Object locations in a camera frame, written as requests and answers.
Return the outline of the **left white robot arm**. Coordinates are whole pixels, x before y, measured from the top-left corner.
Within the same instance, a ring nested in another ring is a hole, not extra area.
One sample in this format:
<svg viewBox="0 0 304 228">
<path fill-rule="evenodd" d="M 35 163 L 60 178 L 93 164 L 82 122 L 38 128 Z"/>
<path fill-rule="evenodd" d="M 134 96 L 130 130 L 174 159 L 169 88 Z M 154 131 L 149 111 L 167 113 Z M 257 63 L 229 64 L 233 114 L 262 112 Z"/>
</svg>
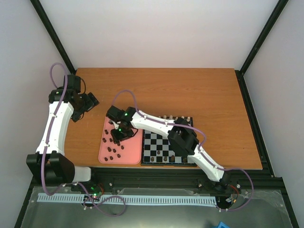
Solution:
<svg viewBox="0 0 304 228">
<path fill-rule="evenodd" d="M 99 104 L 92 93 L 81 92 L 82 79 L 67 75 L 64 84 L 48 96 L 49 115 L 42 140 L 34 154 L 29 154 L 26 164 L 37 182 L 65 184 L 82 182 L 88 191 L 98 188 L 99 179 L 91 168 L 75 166 L 64 151 L 70 121 L 77 122 Z"/>
</svg>

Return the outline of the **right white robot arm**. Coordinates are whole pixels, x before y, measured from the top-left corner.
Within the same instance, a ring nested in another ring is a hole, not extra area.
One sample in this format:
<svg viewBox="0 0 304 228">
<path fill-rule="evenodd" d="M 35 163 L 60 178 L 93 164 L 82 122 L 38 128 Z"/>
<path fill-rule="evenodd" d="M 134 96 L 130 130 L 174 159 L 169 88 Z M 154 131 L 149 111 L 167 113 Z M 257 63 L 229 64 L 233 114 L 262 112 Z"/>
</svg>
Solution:
<svg viewBox="0 0 304 228">
<path fill-rule="evenodd" d="M 198 130 L 190 126 L 181 117 L 162 119 L 149 115 L 135 107 L 127 110 L 111 106 L 106 117 L 114 124 L 111 135 L 115 142 L 121 142 L 133 137 L 133 129 L 150 131 L 161 135 L 169 141 L 171 149 L 181 157 L 191 159 L 201 168 L 208 179 L 213 182 L 213 188 L 219 193 L 224 193 L 229 185 L 229 175 L 224 167 L 215 162 L 204 150 L 202 143 L 197 138 Z"/>
</svg>

